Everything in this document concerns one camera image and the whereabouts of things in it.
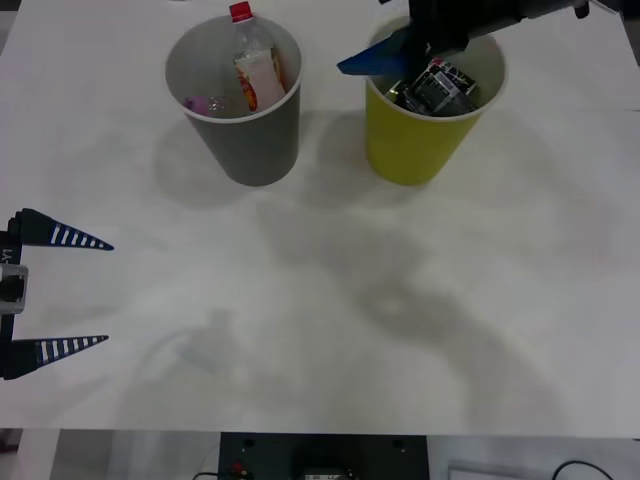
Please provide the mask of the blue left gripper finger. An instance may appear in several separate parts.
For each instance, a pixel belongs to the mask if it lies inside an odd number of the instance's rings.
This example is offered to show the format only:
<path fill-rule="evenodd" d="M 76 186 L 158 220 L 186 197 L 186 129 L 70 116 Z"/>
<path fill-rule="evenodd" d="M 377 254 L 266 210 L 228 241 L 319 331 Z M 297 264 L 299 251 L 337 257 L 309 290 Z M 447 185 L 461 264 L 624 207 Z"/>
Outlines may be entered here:
<path fill-rule="evenodd" d="M 114 249 L 106 241 L 29 208 L 18 211 L 9 220 L 8 232 L 16 235 L 20 243 L 26 246 Z"/>
<path fill-rule="evenodd" d="M 14 380 L 109 339 L 107 335 L 11 340 L 1 347 L 1 378 Z"/>

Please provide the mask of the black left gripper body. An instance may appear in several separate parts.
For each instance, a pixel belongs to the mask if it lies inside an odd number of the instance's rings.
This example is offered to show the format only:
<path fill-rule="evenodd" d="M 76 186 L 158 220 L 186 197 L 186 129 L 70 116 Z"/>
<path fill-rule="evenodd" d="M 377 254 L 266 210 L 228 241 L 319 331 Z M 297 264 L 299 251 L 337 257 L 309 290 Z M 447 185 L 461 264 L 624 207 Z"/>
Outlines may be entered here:
<path fill-rule="evenodd" d="M 23 308 L 22 247 L 17 238 L 1 232 L 1 348 L 12 338 L 14 315 Z"/>

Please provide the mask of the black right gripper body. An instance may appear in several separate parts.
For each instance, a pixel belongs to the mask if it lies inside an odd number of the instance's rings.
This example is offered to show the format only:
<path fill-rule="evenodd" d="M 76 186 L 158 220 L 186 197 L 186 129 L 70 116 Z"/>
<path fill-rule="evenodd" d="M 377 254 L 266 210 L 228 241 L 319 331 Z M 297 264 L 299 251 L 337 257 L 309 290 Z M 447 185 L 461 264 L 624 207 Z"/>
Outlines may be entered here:
<path fill-rule="evenodd" d="M 481 17 L 480 1 L 410 0 L 408 4 L 407 55 L 464 50 Z"/>

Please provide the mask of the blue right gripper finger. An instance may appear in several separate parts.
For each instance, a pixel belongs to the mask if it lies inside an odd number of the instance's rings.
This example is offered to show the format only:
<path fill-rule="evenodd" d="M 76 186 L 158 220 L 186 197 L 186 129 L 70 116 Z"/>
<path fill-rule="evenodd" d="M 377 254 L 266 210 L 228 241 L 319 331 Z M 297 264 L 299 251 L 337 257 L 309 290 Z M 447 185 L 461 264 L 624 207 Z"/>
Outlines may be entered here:
<path fill-rule="evenodd" d="M 411 28 L 401 28 L 389 32 L 386 36 L 375 38 L 371 43 L 371 49 L 382 51 L 401 51 L 410 49 L 413 40 L 413 30 Z"/>
<path fill-rule="evenodd" d="M 337 68 L 350 76 L 403 76 L 406 74 L 406 61 L 397 50 L 374 46 L 342 60 Z"/>

